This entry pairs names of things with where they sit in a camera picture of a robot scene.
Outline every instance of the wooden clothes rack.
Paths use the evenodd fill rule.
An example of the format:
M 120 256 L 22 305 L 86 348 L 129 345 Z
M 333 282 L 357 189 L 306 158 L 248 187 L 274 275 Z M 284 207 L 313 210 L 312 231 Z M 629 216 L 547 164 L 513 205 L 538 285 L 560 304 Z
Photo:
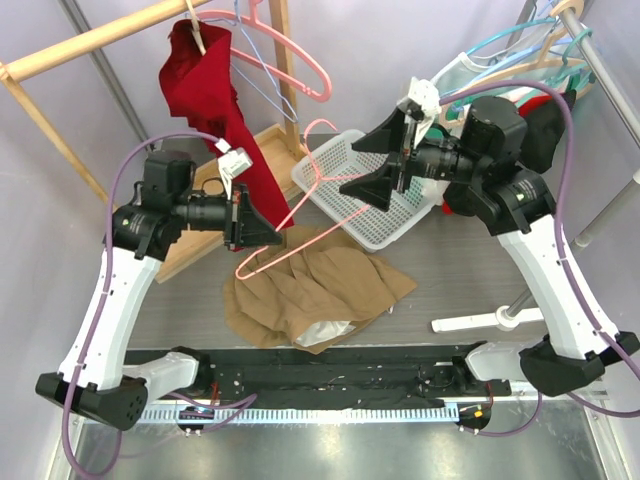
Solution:
M 194 7 L 207 2 L 209 0 L 192 0 Z M 33 99 L 20 85 L 20 82 L 184 13 L 186 10 L 187 4 L 185 0 L 163 0 L 9 64 L 0 63 L 0 81 L 42 130 L 42 133 L 53 143 L 78 175 L 104 203 L 108 201 L 105 189 L 94 178 L 51 121 L 38 108 Z M 269 0 L 269 10 L 273 28 L 289 36 L 287 0 Z M 277 42 L 274 42 L 274 44 L 278 69 L 293 76 L 291 52 Z M 283 97 L 295 109 L 295 90 L 282 81 L 280 81 L 280 89 Z M 285 118 L 285 129 L 276 124 L 254 138 L 260 146 L 282 193 L 287 200 L 290 200 L 299 193 L 298 187 L 291 180 L 291 168 L 304 156 L 297 124 Z M 208 162 L 197 169 L 194 187 L 200 188 L 205 179 L 217 176 L 217 174 L 216 161 Z M 221 232 L 184 232 L 180 240 L 171 246 L 169 254 L 156 276 L 156 280 L 158 282 L 168 280 L 199 258 L 222 245 L 222 243 Z

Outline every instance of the metal frame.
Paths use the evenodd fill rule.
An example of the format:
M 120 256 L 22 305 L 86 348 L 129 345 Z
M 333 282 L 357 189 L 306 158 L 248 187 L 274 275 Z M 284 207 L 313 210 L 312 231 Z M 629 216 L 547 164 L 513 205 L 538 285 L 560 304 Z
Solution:
M 76 0 L 58 0 L 58 3 L 67 15 L 71 25 L 73 25 L 73 29 L 76 31 L 76 34 L 80 35 L 81 33 L 91 30 L 91 25 L 89 25 L 87 18 L 84 16 L 84 12 Z M 89 55 L 91 56 L 91 60 L 98 70 L 98 73 L 102 77 L 102 80 L 104 80 L 104 83 L 109 89 L 109 92 L 113 96 L 113 99 L 118 105 L 118 108 L 120 108 L 124 118 L 131 127 L 131 130 L 133 130 L 140 142 L 144 142 L 149 138 L 149 134 L 144 128 L 144 125 L 142 125 L 142 121 L 136 113 L 135 108 L 133 108 L 133 105 L 122 87 L 116 72 L 111 66 L 111 62 L 109 62 L 109 59 L 102 48 L 94 50 L 89 53 Z
M 585 28 L 582 26 L 571 8 L 560 14 L 560 20 L 569 34 L 576 38 Z M 587 64 L 595 74 L 602 86 L 602 90 L 615 108 L 631 134 L 638 148 L 640 148 L 640 119 L 638 119 L 633 107 L 629 104 L 622 91 L 616 85 L 600 54 L 595 49 L 593 41 L 588 35 L 582 37 L 578 48 Z M 570 247 L 574 253 L 584 250 L 598 233 L 604 230 L 613 217 L 640 194 L 640 170 L 638 170 L 629 183 L 609 202 L 609 204 L 587 225 L 587 227 L 571 242 Z M 523 308 L 531 306 L 533 296 L 530 291 L 523 292 L 507 309 L 506 314 L 514 317 Z
M 522 10 L 520 10 L 520 15 L 518 15 L 518 19 L 516 20 L 516 25 L 520 25 L 521 23 L 525 23 L 531 18 L 531 12 L 533 12 L 534 5 L 538 0 L 524 0 L 524 5 L 522 5 Z M 583 15 L 586 15 L 593 5 L 593 0 L 584 0 L 584 10 L 582 11 Z M 509 36 L 509 40 L 507 41 L 507 48 L 516 43 L 522 37 L 523 30 L 518 30 L 513 32 Z

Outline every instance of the white plastic basket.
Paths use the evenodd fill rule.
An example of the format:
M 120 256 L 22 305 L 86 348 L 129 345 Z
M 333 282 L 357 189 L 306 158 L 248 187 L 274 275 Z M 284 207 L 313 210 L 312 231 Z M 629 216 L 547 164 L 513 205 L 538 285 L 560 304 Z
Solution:
M 313 158 L 323 175 L 335 177 L 364 174 L 380 167 L 386 155 L 355 152 L 351 149 L 351 144 L 363 135 L 359 130 L 347 130 L 314 150 Z M 308 156 L 293 167 L 291 178 L 302 190 L 309 191 L 315 175 Z M 347 181 L 323 182 L 310 197 L 336 222 L 347 218 L 364 205 L 338 191 L 338 187 Z M 343 228 L 366 250 L 380 250 L 405 234 L 434 205 L 441 204 L 444 188 L 445 182 L 414 177 L 411 187 L 404 194 L 392 193 L 388 212 L 372 207 Z

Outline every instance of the red garment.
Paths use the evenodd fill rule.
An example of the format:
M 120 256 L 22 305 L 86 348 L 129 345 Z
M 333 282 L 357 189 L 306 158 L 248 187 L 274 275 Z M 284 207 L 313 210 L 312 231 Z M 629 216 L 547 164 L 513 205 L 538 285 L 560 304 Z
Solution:
M 520 106 L 520 108 L 518 109 L 518 113 L 521 117 L 526 117 L 533 110 L 544 105 L 549 100 L 551 100 L 551 95 L 539 95 L 537 97 L 533 97 Z
M 253 165 L 236 181 L 245 183 L 251 203 L 278 226 L 289 206 L 253 135 L 244 124 L 238 94 L 231 85 L 231 32 L 200 23 L 206 54 L 200 54 L 191 22 L 180 20 L 169 35 L 171 55 L 160 70 L 160 88 L 172 117 L 186 117 L 189 126 L 224 138 L 232 148 L 244 148 Z M 209 149 L 220 152 L 207 142 Z M 293 225 L 289 220 L 285 227 Z

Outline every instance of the wooden pole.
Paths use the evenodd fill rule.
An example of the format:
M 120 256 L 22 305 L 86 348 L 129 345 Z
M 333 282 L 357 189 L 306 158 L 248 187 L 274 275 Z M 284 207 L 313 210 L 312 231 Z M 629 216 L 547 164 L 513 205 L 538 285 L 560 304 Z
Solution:
M 287 37 L 290 37 L 287 0 L 269 0 L 269 11 L 271 13 L 271 26 Z M 276 65 L 278 69 L 293 77 L 293 55 L 291 54 L 291 50 L 278 42 L 274 42 L 274 45 L 276 48 Z M 282 80 L 280 80 L 279 83 L 282 96 L 287 99 L 294 110 L 297 110 L 298 105 L 295 89 Z M 289 107 L 284 101 L 282 102 L 282 109 L 289 115 L 292 115 L 292 112 L 288 111 Z M 302 148 L 300 148 L 300 130 L 298 124 L 285 117 L 284 125 L 287 148 L 289 148 L 289 151 L 291 151 L 296 160 L 300 160 L 305 156 L 305 153 Z
M 82 163 L 49 119 L 40 111 L 24 88 L 9 75 L 5 65 L 2 63 L 0 63 L 0 81 L 7 87 L 9 93 L 13 95 L 13 98 L 16 99 L 27 115 L 29 115 L 40 130 L 42 130 L 42 133 L 51 140 L 51 143 L 53 143 L 62 156 L 67 159 L 73 169 L 78 172 L 78 175 L 89 185 L 91 190 L 93 190 L 104 203 L 107 203 L 109 198 L 107 192 L 105 192 L 98 181 L 91 175 L 89 169 Z
M 192 0 L 193 6 L 203 5 L 210 0 Z M 185 0 L 163 0 L 150 7 L 109 22 L 86 33 L 40 50 L 15 62 L 5 65 L 9 75 L 17 83 L 39 73 L 62 65 L 85 53 L 109 45 L 117 40 L 133 35 L 147 27 L 163 22 L 187 10 Z

